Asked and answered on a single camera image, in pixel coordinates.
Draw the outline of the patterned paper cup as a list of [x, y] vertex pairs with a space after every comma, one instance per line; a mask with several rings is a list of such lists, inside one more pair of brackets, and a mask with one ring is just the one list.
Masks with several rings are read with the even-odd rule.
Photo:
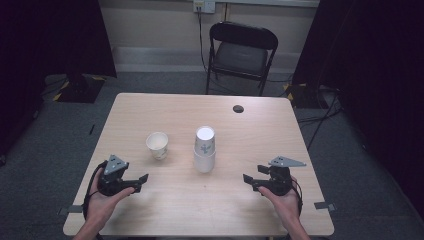
[[168, 136], [163, 132], [151, 133], [146, 139], [146, 146], [154, 159], [163, 160], [167, 157]]
[[197, 129], [194, 151], [203, 157], [215, 152], [215, 131], [212, 127], [202, 126]]

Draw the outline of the black stand base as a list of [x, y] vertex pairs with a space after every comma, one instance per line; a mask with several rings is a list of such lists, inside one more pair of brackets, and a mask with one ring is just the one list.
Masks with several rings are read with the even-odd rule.
[[319, 88], [307, 84], [284, 86], [287, 99], [296, 109], [328, 109], [329, 105]]
[[100, 76], [67, 74], [65, 83], [53, 97], [56, 102], [94, 103], [106, 79]]

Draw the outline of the dark curtain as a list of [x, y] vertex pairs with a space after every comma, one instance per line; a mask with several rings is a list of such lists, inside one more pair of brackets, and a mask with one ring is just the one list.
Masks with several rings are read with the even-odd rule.
[[319, 0], [293, 81], [339, 89], [424, 219], [424, 0]]
[[0, 0], [0, 156], [55, 74], [116, 75], [99, 0]]

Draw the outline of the grey tape strip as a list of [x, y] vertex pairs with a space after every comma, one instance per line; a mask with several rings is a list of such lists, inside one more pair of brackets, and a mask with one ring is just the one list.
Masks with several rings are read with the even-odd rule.
[[329, 212], [336, 210], [336, 205], [334, 203], [327, 202], [315, 202], [314, 206], [317, 210], [319, 209], [327, 209]]
[[82, 205], [71, 205], [69, 207], [60, 208], [58, 211], [58, 215], [67, 216], [69, 213], [82, 213], [83, 206]]

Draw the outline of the black folding chair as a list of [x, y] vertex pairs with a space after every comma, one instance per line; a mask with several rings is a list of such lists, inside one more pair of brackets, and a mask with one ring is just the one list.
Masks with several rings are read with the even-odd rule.
[[214, 73], [258, 81], [261, 96], [279, 45], [277, 36], [263, 27], [222, 21], [211, 26], [209, 41], [206, 93]]

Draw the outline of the person's right hand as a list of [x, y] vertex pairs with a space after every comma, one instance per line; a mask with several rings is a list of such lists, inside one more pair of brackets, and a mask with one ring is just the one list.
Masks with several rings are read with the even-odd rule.
[[266, 187], [259, 187], [259, 192], [264, 195], [274, 206], [283, 227], [287, 231], [294, 231], [301, 227], [299, 213], [299, 197], [296, 193], [297, 182], [292, 179], [292, 189], [284, 196], [277, 196]]

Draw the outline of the plain white paper cup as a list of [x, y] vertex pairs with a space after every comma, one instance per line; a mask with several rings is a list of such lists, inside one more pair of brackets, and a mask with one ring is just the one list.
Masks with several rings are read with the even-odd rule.
[[209, 156], [201, 156], [198, 153], [194, 153], [194, 167], [201, 173], [210, 172], [215, 166], [215, 156], [215, 152]]

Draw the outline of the person's left hand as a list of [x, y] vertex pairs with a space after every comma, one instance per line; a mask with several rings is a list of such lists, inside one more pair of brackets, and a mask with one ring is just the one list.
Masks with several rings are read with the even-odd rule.
[[89, 230], [94, 230], [95, 232], [99, 232], [105, 226], [112, 216], [117, 204], [135, 191], [134, 188], [129, 187], [113, 196], [105, 196], [101, 194], [98, 190], [98, 180], [102, 172], [102, 168], [97, 171], [92, 186], [90, 187], [90, 199], [86, 221], [84, 223]]

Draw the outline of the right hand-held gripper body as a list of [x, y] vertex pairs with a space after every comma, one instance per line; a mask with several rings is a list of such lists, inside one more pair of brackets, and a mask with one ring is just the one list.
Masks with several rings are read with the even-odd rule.
[[[268, 162], [267, 167], [270, 168], [269, 180], [261, 180], [263, 187], [269, 189], [277, 196], [284, 196], [292, 189], [291, 167], [305, 167], [304, 162], [300, 162], [291, 158], [277, 156]], [[301, 188], [297, 188], [296, 193], [301, 195]]]

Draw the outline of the white wall socket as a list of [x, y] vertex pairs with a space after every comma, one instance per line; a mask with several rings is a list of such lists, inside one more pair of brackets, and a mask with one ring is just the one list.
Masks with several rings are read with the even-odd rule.
[[193, 0], [193, 11], [195, 13], [214, 14], [216, 3], [210, 0]]

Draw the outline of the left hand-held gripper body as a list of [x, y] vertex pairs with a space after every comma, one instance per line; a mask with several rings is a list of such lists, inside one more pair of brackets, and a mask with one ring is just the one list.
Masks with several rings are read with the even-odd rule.
[[103, 172], [99, 177], [97, 188], [101, 194], [113, 196], [123, 189], [134, 186], [132, 181], [122, 179], [124, 172], [129, 168], [129, 163], [116, 155], [111, 155], [100, 167]]

